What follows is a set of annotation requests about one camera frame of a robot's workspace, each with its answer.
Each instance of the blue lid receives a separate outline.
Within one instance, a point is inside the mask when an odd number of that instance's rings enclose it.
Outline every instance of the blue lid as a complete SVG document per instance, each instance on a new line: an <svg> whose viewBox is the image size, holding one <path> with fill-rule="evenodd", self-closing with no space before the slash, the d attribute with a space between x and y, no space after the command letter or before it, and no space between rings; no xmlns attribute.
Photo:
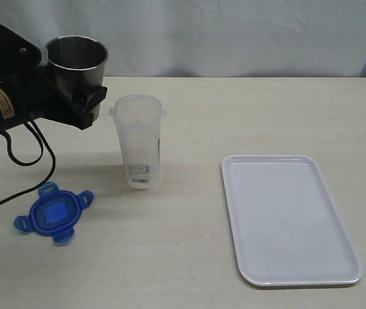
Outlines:
<svg viewBox="0 0 366 309"><path fill-rule="evenodd" d="M94 200L91 191L75 195L70 191L59 190L53 182L41 187L39 196L28 216L16 217L14 227L23 232L50 236L56 243L66 243L73 237L73 227L83 209L88 208Z"/></svg>

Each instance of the metal cup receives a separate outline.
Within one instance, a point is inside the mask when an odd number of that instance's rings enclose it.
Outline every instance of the metal cup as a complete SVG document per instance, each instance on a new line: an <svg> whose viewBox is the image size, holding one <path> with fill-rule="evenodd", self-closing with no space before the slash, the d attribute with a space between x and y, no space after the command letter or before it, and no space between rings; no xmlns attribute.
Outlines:
<svg viewBox="0 0 366 309"><path fill-rule="evenodd" d="M75 87L102 86L104 66L108 51L100 42L89 37L69 35L56 37L46 44L48 66L57 87L72 99ZM100 105L93 109L94 120L100 113Z"/></svg>

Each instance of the white tray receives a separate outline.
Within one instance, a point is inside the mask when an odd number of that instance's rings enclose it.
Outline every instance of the white tray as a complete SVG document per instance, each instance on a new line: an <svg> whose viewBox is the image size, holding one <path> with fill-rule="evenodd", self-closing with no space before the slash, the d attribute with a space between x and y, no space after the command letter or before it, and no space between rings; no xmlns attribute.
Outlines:
<svg viewBox="0 0 366 309"><path fill-rule="evenodd" d="M351 285L363 275L317 164L232 155L223 180L240 273L257 286Z"/></svg>

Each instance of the plastic cup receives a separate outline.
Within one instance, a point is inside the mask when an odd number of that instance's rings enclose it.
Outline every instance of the plastic cup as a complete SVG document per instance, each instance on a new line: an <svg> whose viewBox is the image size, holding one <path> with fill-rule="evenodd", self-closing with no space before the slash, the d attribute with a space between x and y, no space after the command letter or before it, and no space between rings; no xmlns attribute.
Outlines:
<svg viewBox="0 0 366 309"><path fill-rule="evenodd" d="M160 124L167 112L149 95L128 95L116 102L112 114L128 184L150 189L160 179Z"/></svg>

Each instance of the white table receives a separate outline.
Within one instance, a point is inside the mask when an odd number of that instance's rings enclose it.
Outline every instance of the white table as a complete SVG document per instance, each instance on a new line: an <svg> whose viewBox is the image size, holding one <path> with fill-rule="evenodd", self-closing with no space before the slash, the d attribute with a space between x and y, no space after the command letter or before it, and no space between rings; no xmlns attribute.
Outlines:
<svg viewBox="0 0 366 309"><path fill-rule="evenodd" d="M106 78L92 128L39 120L57 154L60 188L96 194L66 247L12 227L37 194L0 208L0 308L366 308L366 79ZM128 187L108 109L128 94L158 97L161 184ZM21 159L38 154L10 130ZM220 163L233 153L312 156L365 267L351 288L258 290L240 277ZM39 182L50 159L22 168L0 136L0 199Z"/></svg>

